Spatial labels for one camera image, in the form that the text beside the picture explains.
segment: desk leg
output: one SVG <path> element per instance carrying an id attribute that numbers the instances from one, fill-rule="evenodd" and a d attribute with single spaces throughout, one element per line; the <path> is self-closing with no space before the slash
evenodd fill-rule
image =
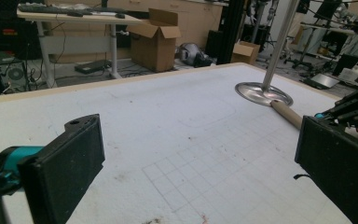
<path id="1" fill-rule="evenodd" d="M 57 83 L 54 80 L 54 76 L 51 73 L 51 66 L 50 66 L 50 60 L 48 58 L 48 54 L 46 52 L 47 46 L 45 42 L 45 32 L 43 31 L 43 25 L 41 21 L 37 21 L 37 32 L 39 33 L 39 43 L 40 48 L 42 50 L 42 57 L 43 57 L 43 63 L 45 64 L 45 72 L 44 78 L 46 80 L 46 83 L 48 85 L 48 88 L 54 88 L 57 87 Z"/>
<path id="2" fill-rule="evenodd" d="M 116 25 L 111 24 L 110 26 L 110 47 L 112 48 L 112 72 L 110 76 L 115 79 L 122 78 L 117 72 L 117 36 L 116 36 Z"/>

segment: floor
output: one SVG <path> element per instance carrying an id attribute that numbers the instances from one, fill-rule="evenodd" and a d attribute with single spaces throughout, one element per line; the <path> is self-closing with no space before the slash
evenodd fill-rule
<path id="1" fill-rule="evenodd" d="M 269 58 L 273 51 L 272 47 L 266 47 L 262 52 L 259 53 L 258 59 L 255 66 L 267 70 L 269 65 Z M 300 58 L 299 53 L 295 53 L 292 57 L 293 59 Z M 306 56 L 304 61 L 310 62 L 315 65 L 316 68 L 323 67 L 326 60 L 317 59 L 315 57 Z M 53 72 L 56 77 L 56 81 L 59 87 L 71 86 L 89 82 L 96 81 L 105 81 L 111 79 L 109 76 L 109 71 L 98 71 L 91 74 L 81 74 L 75 71 L 74 67 L 79 63 L 55 63 L 53 64 Z M 284 63 L 284 60 L 279 60 L 275 73 L 279 76 L 290 78 L 294 81 L 301 81 L 304 77 L 307 77 L 310 72 L 306 67 L 301 65 L 296 69 L 292 68 L 292 63 Z M 182 70 L 182 69 L 191 69 L 193 67 L 188 66 L 179 60 L 175 61 L 175 66 L 173 71 Z M 32 86 L 32 90 L 42 90 L 46 89 L 46 83 L 41 82 L 40 78 L 40 60 L 34 60 L 28 62 L 28 70 L 33 70 L 33 78 L 36 80 L 37 85 Z M 146 76 L 154 74 L 152 71 L 135 64 L 131 59 L 122 59 L 117 61 L 117 70 L 123 77 L 136 77 L 136 76 Z M 324 90 L 328 93 L 331 93 L 338 97 L 343 97 L 355 91 L 356 88 L 345 83 L 338 83 L 334 87 L 328 90 Z"/>

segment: cardboard box flap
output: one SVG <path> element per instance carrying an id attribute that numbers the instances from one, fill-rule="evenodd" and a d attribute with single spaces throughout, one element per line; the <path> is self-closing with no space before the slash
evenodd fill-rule
<path id="1" fill-rule="evenodd" d="M 162 21 L 174 26 L 177 26 L 179 23 L 177 13 L 155 8 L 149 8 L 149 18 L 151 21 Z"/>
<path id="2" fill-rule="evenodd" d="M 254 48 L 252 47 L 236 44 L 234 45 L 234 50 L 232 50 L 232 52 L 241 55 L 251 56 L 253 50 Z"/>
<path id="3" fill-rule="evenodd" d="M 137 34 L 137 35 L 142 35 L 142 36 L 146 36 L 148 38 L 152 38 L 156 31 L 158 30 L 158 27 L 155 25 L 151 25 L 149 24 L 147 21 L 145 21 L 142 24 L 139 25 L 131 25 L 131 26 L 127 26 L 126 29 L 128 32 Z"/>
<path id="4" fill-rule="evenodd" d="M 177 26 L 162 26 L 159 28 L 161 29 L 162 35 L 167 39 L 181 37 L 180 29 Z"/>

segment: white table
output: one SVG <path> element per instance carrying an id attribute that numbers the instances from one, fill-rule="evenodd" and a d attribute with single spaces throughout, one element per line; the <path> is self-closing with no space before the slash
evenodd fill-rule
<path id="1" fill-rule="evenodd" d="M 298 130 L 234 90 L 265 72 L 243 63 L 0 96 L 0 151 L 44 146 L 101 115 L 106 161 L 68 223 L 350 223 L 294 162 Z M 313 115 L 337 98 L 275 77 Z M 31 223 L 24 193 L 5 197 Z"/>
<path id="2" fill-rule="evenodd" d="M 17 10 L 19 18 L 27 21 L 36 21 L 39 34 L 40 47 L 42 50 L 43 62 L 46 68 L 46 80 L 49 88 L 57 87 L 54 75 L 51 71 L 49 54 L 64 53 L 89 53 L 89 52 L 112 52 L 112 72 L 114 78 L 121 78 L 117 72 L 117 36 L 116 25 L 133 25 L 142 21 L 129 15 L 125 19 L 119 19 L 114 16 L 96 16 L 84 15 L 83 17 L 71 17 L 62 14 L 29 13 Z M 42 22 L 77 22 L 77 23 L 98 23 L 107 24 L 110 27 L 108 36 L 46 36 Z"/>

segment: cardboard box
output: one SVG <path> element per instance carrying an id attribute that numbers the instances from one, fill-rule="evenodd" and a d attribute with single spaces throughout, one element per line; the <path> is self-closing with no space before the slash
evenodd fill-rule
<path id="1" fill-rule="evenodd" d="M 255 59 L 257 58 L 259 50 L 259 45 L 241 41 L 234 45 L 231 62 L 255 64 Z"/>
<path id="2" fill-rule="evenodd" d="M 176 37 L 181 33 L 178 14 L 149 8 L 149 20 L 127 27 L 131 32 L 131 58 L 155 72 L 173 68 Z"/>

